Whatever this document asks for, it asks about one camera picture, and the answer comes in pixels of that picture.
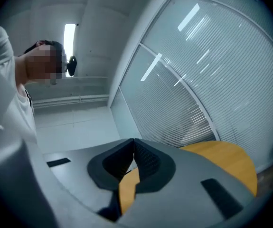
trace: floor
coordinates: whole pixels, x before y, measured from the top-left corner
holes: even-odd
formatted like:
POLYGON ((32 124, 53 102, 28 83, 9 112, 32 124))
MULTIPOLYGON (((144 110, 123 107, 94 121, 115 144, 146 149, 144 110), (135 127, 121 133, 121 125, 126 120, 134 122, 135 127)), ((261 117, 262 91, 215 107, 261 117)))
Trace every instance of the floor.
POLYGON ((273 166, 257 174, 258 190, 257 197, 273 190, 273 166))
POLYGON ((96 102, 35 109, 34 118, 43 153, 83 149, 120 139, 110 109, 96 102))

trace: black hair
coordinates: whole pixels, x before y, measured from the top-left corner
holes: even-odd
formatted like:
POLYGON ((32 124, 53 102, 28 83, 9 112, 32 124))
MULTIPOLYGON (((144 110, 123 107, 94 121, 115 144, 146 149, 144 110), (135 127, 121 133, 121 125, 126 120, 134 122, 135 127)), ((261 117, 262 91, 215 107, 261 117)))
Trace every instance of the black hair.
MULTIPOLYGON (((58 58, 58 60, 61 62, 62 61, 62 54, 65 54, 65 49, 64 46, 62 44, 60 44, 57 41, 53 41, 53 40, 42 40, 44 41, 45 45, 51 45, 55 48, 56 50, 56 57, 58 58)), ((25 50, 24 54, 28 53, 29 51, 33 50, 36 47, 37 42, 32 45, 31 47, 29 47, 28 49, 25 50)), ((68 70, 68 73, 70 76, 73 76, 75 73, 75 69, 77 66, 77 60, 75 56, 71 56, 69 58, 69 62, 66 65, 66 68, 68 70)), ((58 72, 61 74, 61 67, 57 68, 58 72)))

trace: gray surface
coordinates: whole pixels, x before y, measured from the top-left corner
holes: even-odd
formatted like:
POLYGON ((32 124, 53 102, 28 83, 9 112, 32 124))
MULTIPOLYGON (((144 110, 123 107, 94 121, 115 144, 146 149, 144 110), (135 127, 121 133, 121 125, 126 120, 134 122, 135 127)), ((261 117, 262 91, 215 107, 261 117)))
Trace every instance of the gray surface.
POLYGON ((232 218, 225 222, 219 223, 210 228, 238 228, 247 225, 254 216, 262 210, 267 201, 271 197, 272 192, 266 193, 261 197, 256 197, 249 205, 245 207, 241 212, 234 215, 232 218))
POLYGON ((109 206, 112 192, 97 187, 88 174, 88 162, 94 156, 112 149, 124 141, 126 141, 126 139, 92 148, 45 154, 44 158, 47 162, 62 158, 68 158, 71 161, 63 165, 52 167, 51 171, 59 182, 64 185, 64 188, 74 195, 79 202, 97 212, 100 209, 109 206))
MULTIPOLYGON (((88 156, 97 155, 123 141, 87 149, 87 154, 88 156)), ((177 171, 173 179, 159 192, 136 195, 136 200, 132 207, 117 223, 109 222, 95 214, 90 205, 86 207, 86 205, 81 203, 82 200, 80 198, 76 197, 76 195, 71 195, 45 164, 46 160, 43 159, 38 146, 31 143, 24 145, 19 136, 2 130, 0 130, 0 193, 5 195, 7 204, 9 204, 12 210, 15 208, 24 219, 28 217, 28 222, 35 222, 36 227, 40 227, 38 222, 43 222, 43 224, 49 223, 48 218, 51 222, 55 221, 57 226, 64 228, 200 228, 217 225, 223 221, 223 218, 212 203, 211 198, 199 184, 200 181, 207 178, 217 179, 243 206, 246 206, 253 200, 252 194, 238 180, 207 159, 194 153, 169 148, 163 144, 144 142, 169 154, 176 162, 177 171), (31 182, 30 185, 29 181, 31 180, 36 180, 40 189, 36 188, 36 183, 33 184, 31 182)), ((47 159, 51 161, 59 157, 63 158, 63 154, 49 155, 47 159)), ((74 154, 70 155, 67 153, 66 157, 72 158, 72 162, 74 160, 76 162, 78 160, 82 160, 82 163, 85 162, 82 154, 78 156, 78 160, 74 154)), ((70 170, 67 169, 65 171, 63 169, 63 174, 67 175, 67 178, 72 174, 73 170, 70 170)), ((84 189, 84 192, 88 193, 86 201, 91 201, 91 196, 100 194, 99 189, 94 190, 94 192, 84 189)), ((238 214, 241 219, 250 219, 255 210, 250 216, 245 214, 244 210, 242 212, 238 214)), ((231 220, 226 222, 226 224, 232 224, 232 222, 236 221, 236 219, 231 220)))
POLYGON ((170 155, 176 163, 176 172, 159 192, 137 194, 119 224, 204 228, 222 222, 224 218, 200 183, 209 178, 216 179, 244 207, 254 199, 240 181, 206 158, 164 144, 142 141, 170 155))
POLYGON ((4 195, 11 211, 20 211, 17 213, 20 218, 27 219, 34 227, 53 227, 49 220, 55 220, 58 227, 64 228, 123 227, 95 214, 65 190, 46 165, 38 146, 32 143, 23 145, 17 134, 2 130, 0 194, 4 195), (32 178, 35 178, 40 190, 36 188, 37 184, 29 182, 32 178), (54 215, 45 212, 42 216, 42 208, 50 209, 54 215))

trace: man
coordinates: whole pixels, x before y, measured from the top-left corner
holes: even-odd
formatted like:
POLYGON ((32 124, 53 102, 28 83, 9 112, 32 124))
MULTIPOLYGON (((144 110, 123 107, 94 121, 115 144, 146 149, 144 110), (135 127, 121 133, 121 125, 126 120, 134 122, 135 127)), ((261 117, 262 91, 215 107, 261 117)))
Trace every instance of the man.
POLYGON ((15 57, 6 31, 0 27, 0 73, 15 89, 1 125, 18 132, 28 142, 37 143, 36 128, 30 97, 24 85, 32 81, 55 80, 61 78, 69 67, 74 74, 76 59, 70 58, 67 64, 63 46, 55 41, 41 40, 26 52, 15 57))

